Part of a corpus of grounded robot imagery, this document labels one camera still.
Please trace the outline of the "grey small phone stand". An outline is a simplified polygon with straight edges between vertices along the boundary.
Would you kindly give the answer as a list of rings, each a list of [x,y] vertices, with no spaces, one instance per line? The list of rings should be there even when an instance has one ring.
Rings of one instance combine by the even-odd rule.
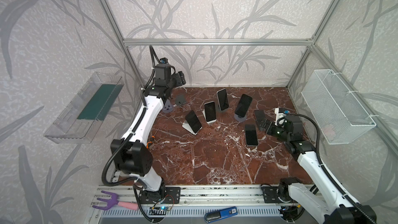
[[[167,100],[162,108],[162,112],[165,114],[171,113],[174,110],[174,105],[170,100]]]

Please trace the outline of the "pink-edged black phone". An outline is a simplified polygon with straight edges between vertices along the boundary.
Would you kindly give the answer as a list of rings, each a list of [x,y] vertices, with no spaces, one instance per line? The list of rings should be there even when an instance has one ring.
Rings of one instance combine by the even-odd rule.
[[[257,124],[261,124],[266,119],[264,110],[255,110],[254,116]]]

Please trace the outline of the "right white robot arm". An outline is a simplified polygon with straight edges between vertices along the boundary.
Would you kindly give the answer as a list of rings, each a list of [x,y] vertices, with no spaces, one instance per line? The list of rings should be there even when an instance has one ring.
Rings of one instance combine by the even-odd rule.
[[[316,143],[303,139],[305,118],[316,130]],[[279,197],[294,200],[320,224],[375,224],[377,215],[369,205],[362,205],[322,161],[320,155],[320,128],[316,121],[302,114],[283,113],[282,117],[270,121],[257,118],[259,130],[282,141],[289,154],[310,176],[322,194],[320,200],[313,192],[294,178],[286,178],[280,183]]]

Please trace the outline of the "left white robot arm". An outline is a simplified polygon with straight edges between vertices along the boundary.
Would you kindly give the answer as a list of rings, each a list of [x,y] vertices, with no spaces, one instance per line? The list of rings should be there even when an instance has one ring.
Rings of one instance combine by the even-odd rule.
[[[153,46],[150,46],[149,50],[152,73],[147,84],[141,89],[141,107],[122,138],[112,141],[112,155],[102,171],[101,180],[109,187],[133,181],[135,185],[139,185],[143,197],[157,202],[165,198],[166,187],[164,179],[152,166],[153,155],[147,147],[149,134],[173,89],[185,85],[186,80],[184,73],[176,71],[167,58],[158,58]],[[111,164],[128,177],[118,182],[109,181],[107,173]]]

